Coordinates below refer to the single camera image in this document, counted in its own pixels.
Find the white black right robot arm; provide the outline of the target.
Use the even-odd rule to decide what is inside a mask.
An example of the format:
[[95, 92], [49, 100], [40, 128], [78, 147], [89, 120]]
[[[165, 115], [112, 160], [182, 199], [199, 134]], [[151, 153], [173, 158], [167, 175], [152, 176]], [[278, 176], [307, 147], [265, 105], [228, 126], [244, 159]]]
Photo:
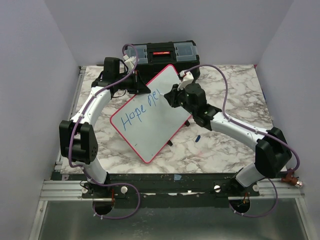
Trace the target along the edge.
[[279, 128], [267, 130], [241, 121], [232, 122], [221, 109], [208, 104], [206, 93], [198, 83], [191, 83], [182, 90], [174, 84], [164, 98], [172, 108], [182, 107], [190, 113], [200, 127], [225, 134], [254, 151], [254, 162], [239, 170], [230, 181], [230, 191], [236, 196], [243, 195], [256, 181], [275, 178], [292, 158]]

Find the pink-framed whiteboard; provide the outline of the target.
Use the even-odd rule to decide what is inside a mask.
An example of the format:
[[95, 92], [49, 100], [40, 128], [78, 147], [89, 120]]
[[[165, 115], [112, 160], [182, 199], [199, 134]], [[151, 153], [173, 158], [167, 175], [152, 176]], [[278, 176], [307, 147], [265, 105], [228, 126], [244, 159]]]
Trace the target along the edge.
[[150, 93], [134, 95], [110, 117], [114, 129], [146, 164], [191, 117], [182, 107], [172, 108], [164, 98], [179, 83], [176, 69], [169, 64], [147, 84]]

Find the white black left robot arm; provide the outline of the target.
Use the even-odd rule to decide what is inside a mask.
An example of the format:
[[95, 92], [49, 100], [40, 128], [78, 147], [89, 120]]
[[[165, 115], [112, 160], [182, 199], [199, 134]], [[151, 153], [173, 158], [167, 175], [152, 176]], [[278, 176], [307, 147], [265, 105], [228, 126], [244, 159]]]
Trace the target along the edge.
[[92, 82], [83, 106], [70, 120], [59, 124], [61, 155], [68, 159], [71, 168], [79, 167], [83, 171], [94, 184], [93, 191], [101, 198], [110, 194], [111, 185], [107, 181], [108, 173], [97, 159], [98, 142], [94, 126], [117, 91], [138, 95], [150, 93], [136, 69], [138, 61], [136, 56], [127, 55], [122, 59], [105, 58], [103, 71]]

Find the blue marker cap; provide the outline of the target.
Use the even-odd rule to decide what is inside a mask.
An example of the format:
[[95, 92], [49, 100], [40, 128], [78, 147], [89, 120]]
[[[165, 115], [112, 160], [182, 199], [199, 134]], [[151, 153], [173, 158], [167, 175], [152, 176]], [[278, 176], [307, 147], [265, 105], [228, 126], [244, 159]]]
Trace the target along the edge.
[[196, 137], [196, 139], [195, 139], [195, 142], [197, 143], [197, 142], [200, 140], [200, 138], [201, 138], [201, 136], [198, 135], [198, 136]]

